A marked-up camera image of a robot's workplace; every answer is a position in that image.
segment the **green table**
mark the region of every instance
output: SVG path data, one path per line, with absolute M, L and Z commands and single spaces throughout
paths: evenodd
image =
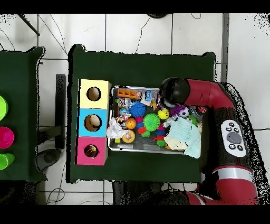
M 0 171 L 0 180 L 41 181 L 45 176 L 35 165 L 37 146 L 37 62 L 42 47 L 27 52 L 0 51 L 0 95 L 8 102 L 8 113 L 0 126 L 15 134 L 13 144 L 2 153 L 13 153 L 15 161 Z
M 195 55 L 85 52 L 74 45 L 69 52 L 67 87 L 67 182 L 123 180 L 199 182 L 199 161 L 185 155 L 109 151 L 105 166 L 75 165 L 78 79 L 107 80 L 112 85 L 159 88 L 169 77 L 213 81 L 213 53 Z

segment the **light blue cloth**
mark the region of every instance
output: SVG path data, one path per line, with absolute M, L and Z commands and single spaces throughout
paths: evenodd
M 189 155 L 194 158 L 200 157 L 201 151 L 201 135 L 198 128 L 179 117 L 178 120 L 171 122 L 170 132 L 168 137 L 185 142 L 188 149 L 184 151 L 184 155 Z

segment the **pink cup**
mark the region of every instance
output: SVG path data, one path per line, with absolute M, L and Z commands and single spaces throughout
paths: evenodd
M 0 148 L 8 148 L 12 145 L 14 133 L 7 127 L 0 127 Z

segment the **green cup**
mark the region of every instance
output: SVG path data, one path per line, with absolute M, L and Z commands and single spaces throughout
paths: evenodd
M 15 156 L 11 153 L 0 154 L 0 170 L 6 169 L 15 160 Z
M 8 104 L 6 102 L 6 100 L 0 96 L 0 120 L 2 120 L 8 111 Z

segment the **red robot arm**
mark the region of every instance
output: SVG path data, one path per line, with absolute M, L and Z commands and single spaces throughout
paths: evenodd
M 213 110 L 209 119 L 211 142 L 204 172 L 206 179 L 200 188 L 207 191 L 207 179 L 214 179 L 213 189 L 219 198 L 212 200 L 188 192 L 190 204 L 257 204 L 257 190 L 242 128 L 234 103 L 223 87 L 215 82 L 169 78 L 162 83 L 159 94 L 160 103 L 167 108 L 183 104 L 207 106 Z

